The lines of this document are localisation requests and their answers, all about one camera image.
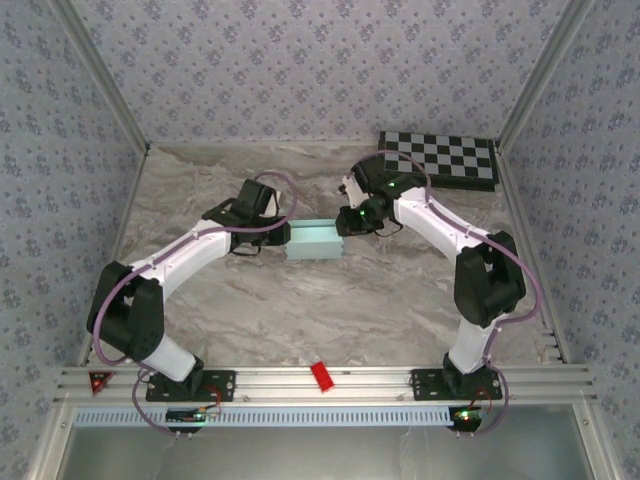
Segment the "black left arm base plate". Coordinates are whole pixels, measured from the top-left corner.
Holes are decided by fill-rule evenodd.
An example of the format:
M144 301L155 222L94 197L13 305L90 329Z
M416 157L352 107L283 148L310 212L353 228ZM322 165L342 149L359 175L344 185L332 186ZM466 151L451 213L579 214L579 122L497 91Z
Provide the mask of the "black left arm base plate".
M232 402L236 387L233 370L200 370L182 382L156 373L148 381L145 400L148 402Z

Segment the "black grey chessboard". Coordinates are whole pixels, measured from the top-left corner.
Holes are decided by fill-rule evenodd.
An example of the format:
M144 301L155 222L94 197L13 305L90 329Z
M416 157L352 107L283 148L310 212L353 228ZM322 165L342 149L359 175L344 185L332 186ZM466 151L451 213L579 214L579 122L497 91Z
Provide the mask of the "black grey chessboard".
M405 155L429 175L434 188L494 192L499 184L495 142L492 139L382 131L378 148L388 173L424 178Z

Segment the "aluminium frame post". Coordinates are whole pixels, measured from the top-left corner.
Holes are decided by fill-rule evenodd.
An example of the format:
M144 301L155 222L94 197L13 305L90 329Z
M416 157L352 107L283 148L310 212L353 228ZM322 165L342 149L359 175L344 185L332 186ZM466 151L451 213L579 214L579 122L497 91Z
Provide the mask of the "aluminium frame post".
M504 154L514 145L525 127L536 103L544 93L556 68L571 46L596 0L567 0L544 48L518 96L498 137L499 151Z
M139 154L145 156L148 151L148 144L144 135L72 1L47 0L47 2L65 30L70 43L89 71L125 136L133 148Z

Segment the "aluminium mounting rail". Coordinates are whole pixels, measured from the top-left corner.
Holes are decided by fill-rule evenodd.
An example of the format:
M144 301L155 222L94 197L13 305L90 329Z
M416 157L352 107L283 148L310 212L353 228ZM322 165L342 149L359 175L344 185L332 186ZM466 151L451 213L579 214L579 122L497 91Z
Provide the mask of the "aluminium mounting rail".
M412 368L330 367L334 387L323 393L308 367L236 367L233 406L319 406L412 404ZM502 366L507 380L504 396L512 405L572 404L597 399L591 372L585 365ZM124 406L131 402L137 370L119 367L98 395L90 393L88 370L62 371L53 394L56 403L76 406Z

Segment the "red triangle sign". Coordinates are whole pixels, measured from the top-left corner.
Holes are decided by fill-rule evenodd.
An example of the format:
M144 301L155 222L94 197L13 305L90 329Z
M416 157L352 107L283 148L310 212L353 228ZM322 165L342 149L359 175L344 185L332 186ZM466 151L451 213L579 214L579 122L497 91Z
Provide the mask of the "red triangle sign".
M89 387L93 397L101 393L109 381L113 378L114 373L111 371L89 371Z

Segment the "light blue cloth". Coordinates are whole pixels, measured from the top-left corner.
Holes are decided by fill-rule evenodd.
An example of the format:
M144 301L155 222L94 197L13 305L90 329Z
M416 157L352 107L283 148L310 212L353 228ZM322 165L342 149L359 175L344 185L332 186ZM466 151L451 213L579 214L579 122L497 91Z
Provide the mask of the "light blue cloth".
M286 259L335 260L344 255L344 240L333 219L292 220L290 240L285 245Z

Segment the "red rectangular toy brick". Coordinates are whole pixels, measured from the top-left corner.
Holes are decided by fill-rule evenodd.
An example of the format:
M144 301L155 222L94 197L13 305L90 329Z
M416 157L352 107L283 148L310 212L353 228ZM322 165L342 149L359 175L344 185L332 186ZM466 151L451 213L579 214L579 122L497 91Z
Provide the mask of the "red rectangular toy brick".
M311 373L322 393L330 391L335 383L323 362L316 362L310 366Z

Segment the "aluminium side rail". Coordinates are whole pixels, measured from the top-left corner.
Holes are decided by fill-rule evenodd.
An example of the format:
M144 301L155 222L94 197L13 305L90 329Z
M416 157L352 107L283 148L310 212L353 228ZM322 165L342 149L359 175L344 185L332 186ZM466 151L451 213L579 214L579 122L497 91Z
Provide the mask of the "aluminium side rail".
M571 363L572 358L562 329L562 322L558 316L553 298L550 296L550 285L546 279L515 175L509 161L505 158L501 146L496 148L496 160L504 201L515 231L518 252L522 260L536 276L540 285L540 310L537 315L537 323L541 326L541 335L545 338L542 362Z
M132 208L133 208L133 203L137 195L137 190L140 184L142 172L144 170L144 166L148 158L150 149L151 149L151 144L147 142L145 144L145 148L142 153L141 160L139 162L135 175L133 176L131 188L129 189L129 193L127 194L126 202L124 204L124 210L118 223L118 229L116 232L115 240L111 247L110 253L108 254L108 258L107 258L108 261L119 259L119 255L121 253L123 242L124 242L124 237L126 234L127 225L130 219ZM93 351L93 337L90 334L85 333L85 336L83 338L83 343L80 349L80 353L78 354L78 357L77 357L77 365L79 367L86 367L89 364L92 351Z

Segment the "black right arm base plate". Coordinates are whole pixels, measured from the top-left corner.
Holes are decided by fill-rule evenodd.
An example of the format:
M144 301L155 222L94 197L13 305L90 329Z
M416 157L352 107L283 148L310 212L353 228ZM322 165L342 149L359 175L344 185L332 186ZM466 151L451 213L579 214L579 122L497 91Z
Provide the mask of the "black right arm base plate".
M414 369L409 384L416 401L471 401L480 391L491 400L501 400L503 391L498 374L483 367L471 374L459 374L444 368Z

